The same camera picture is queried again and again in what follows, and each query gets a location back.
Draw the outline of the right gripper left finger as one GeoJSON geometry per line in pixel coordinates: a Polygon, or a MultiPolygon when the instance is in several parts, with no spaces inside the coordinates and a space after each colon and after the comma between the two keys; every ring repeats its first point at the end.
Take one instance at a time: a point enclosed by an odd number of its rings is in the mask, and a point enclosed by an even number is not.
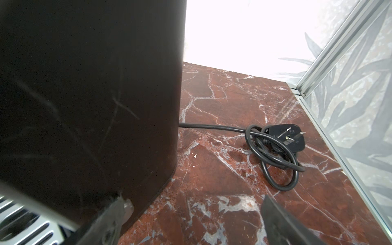
{"type": "Polygon", "coordinates": [[[134,212],[131,200],[118,196],[111,199],[94,219],[72,233],[64,245],[116,245],[122,226],[134,212]]]}

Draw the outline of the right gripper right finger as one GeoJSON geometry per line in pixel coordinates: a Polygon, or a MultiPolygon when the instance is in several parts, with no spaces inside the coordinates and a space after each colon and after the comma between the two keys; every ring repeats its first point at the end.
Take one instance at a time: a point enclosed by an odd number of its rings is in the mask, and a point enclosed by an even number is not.
{"type": "Polygon", "coordinates": [[[261,216],[270,245],[325,244],[270,196],[264,198],[261,206],[261,216]]]}

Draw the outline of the black coffee machine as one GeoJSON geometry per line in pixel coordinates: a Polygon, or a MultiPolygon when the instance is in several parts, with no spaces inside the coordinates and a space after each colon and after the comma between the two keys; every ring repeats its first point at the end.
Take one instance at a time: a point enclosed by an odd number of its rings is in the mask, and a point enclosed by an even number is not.
{"type": "Polygon", "coordinates": [[[186,1],[1,1],[1,243],[59,245],[177,167],[186,1]]]}

